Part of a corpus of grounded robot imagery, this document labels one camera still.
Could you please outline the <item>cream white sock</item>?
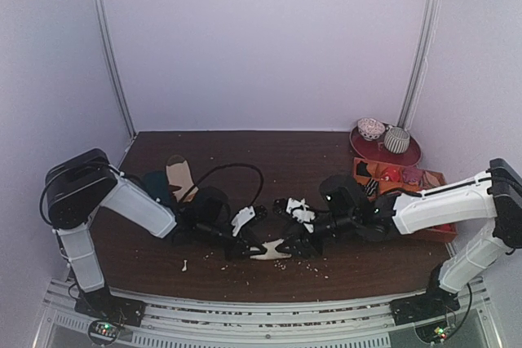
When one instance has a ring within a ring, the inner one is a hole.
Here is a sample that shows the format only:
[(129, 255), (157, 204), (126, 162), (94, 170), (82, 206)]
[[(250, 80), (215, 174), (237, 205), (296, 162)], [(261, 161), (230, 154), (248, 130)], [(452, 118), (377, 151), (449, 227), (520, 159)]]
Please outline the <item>cream white sock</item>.
[(276, 247), (284, 242), (283, 239), (264, 242), (263, 247), (267, 250), (264, 254), (250, 255), (250, 259), (257, 261), (274, 261), (280, 259), (291, 258), (292, 255), (288, 253), (279, 252)]

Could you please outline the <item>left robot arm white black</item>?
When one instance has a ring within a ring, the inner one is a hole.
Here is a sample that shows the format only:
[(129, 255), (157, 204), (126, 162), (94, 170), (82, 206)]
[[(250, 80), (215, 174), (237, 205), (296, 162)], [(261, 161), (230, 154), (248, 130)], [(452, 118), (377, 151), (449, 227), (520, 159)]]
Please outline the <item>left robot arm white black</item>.
[(99, 208), (112, 210), (160, 239), (188, 233), (218, 240), (230, 258), (268, 251), (250, 229), (265, 217), (266, 209), (251, 201), (234, 214), (228, 196), (194, 181), (181, 156), (173, 156), (165, 171), (138, 178), (117, 169), (103, 150), (93, 148), (46, 174), (38, 208), (80, 292), (86, 294), (86, 306), (101, 319), (117, 312), (117, 300), (108, 294), (88, 223)]

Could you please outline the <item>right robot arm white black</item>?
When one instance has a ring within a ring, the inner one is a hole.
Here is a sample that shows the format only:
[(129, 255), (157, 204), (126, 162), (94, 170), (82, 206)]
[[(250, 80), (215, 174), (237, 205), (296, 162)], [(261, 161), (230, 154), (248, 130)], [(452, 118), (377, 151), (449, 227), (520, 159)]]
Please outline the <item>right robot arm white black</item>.
[(464, 249), (435, 269), (435, 286), (418, 299), (425, 316), (437, 315), (449, 304), (449, 294), (521, 247), (521, 177), (501, 158), (471, 178), (428, 190), (396, 187), (370, 199), (353, 177), (337, 174), (324, 180), (319, 192), (324, 211), (303, 200), (275, 201), (275, 212), (289, 220), (277, 252), (311, 258), (322, 253), (324, 238), (345, 232), (380, 242), (448, 223), (485, 221)]

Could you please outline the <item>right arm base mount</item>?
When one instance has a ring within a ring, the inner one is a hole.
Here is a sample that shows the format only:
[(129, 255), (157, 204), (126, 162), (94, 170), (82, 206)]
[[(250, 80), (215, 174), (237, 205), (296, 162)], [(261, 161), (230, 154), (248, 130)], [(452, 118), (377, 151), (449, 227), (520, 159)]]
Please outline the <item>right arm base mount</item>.
[(390, 309), (395, 325), (399, 326), (443, 316), (447, 310), (458, 311), (460, 303), (456, 293), (429, 287), (425, 293), (392, 300)]

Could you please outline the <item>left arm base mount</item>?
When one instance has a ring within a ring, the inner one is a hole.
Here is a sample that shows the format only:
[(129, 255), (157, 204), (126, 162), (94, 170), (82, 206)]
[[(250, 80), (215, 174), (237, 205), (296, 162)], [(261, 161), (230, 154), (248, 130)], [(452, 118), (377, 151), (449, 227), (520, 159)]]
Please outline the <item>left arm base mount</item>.
[(90, 293), (81, 291), (74, 310), (111, 324), (139, 327), (145, 307), (143, 301), (114, 296), (108, 290), (100, 289)]

